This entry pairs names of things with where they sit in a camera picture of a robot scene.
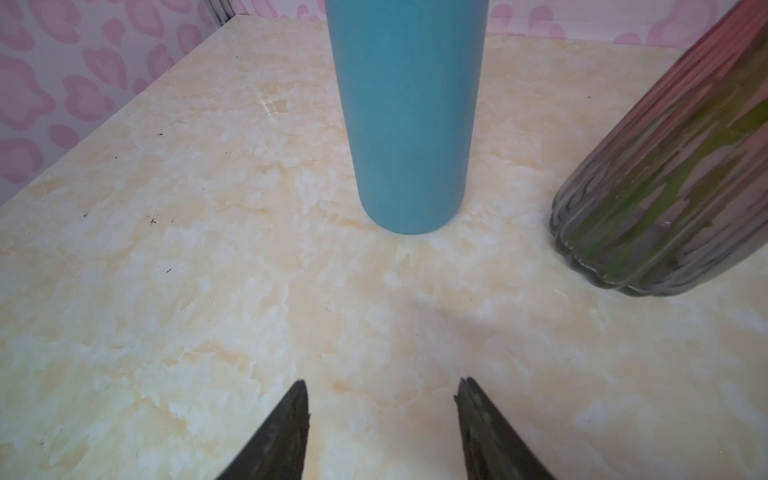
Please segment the left corner aluminium post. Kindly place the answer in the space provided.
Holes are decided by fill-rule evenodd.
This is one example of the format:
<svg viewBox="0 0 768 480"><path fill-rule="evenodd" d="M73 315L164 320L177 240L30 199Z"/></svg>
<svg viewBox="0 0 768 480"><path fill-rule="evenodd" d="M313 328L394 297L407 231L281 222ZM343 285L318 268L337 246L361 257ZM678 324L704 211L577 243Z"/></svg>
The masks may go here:
<svg viewBox="0 0 768 480"><path fill-rule="evenodd" d="M236 16L229 0L201 0L201 4L217 26L223 26Z"/></svg>

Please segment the pink glass vase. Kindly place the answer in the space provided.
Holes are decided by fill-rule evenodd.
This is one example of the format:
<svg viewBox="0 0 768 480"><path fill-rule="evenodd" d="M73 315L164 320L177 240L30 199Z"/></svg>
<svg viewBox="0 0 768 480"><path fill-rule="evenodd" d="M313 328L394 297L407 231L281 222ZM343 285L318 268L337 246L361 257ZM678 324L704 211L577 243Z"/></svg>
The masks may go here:
<svg viewBox="0 0 768 480"><path fill-rule="evenodd" d="M767 5L741 1L557 192L556 250L604 289L673 296L767 242Z"/></svg>

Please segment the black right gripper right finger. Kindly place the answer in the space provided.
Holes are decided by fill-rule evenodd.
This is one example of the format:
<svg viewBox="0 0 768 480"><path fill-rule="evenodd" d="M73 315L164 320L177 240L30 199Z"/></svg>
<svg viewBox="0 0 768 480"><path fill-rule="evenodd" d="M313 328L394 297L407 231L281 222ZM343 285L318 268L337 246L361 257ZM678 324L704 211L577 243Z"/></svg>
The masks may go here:
<svg viewBox="0 0 768 480"><path fill-rule="evenodd" d="M472 377L454 400L469 480L555 480Z"/></svg>

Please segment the teal ceramic vase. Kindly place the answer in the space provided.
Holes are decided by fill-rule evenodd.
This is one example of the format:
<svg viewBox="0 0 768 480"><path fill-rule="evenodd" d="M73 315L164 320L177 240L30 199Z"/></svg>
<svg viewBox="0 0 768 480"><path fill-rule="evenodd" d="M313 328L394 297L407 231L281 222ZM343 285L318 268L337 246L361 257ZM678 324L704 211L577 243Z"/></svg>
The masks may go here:
<svg viewBox="0 0 768 480"><path fill-rule="evenodd" d="M399 234L441 228L465 193L488 2L325 8L363 209Z"/></svg>

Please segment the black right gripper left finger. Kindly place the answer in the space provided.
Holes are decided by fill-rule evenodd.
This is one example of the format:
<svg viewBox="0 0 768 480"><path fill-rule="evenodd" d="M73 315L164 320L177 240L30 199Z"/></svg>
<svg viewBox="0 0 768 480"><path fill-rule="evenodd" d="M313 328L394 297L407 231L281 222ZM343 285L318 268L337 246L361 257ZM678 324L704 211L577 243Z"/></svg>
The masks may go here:
<svg viewBox="0 0 768 480"><path fill-rule="evenodd" d="M310 428L304 380L287 390L218 480L300 480Z"/></svg>

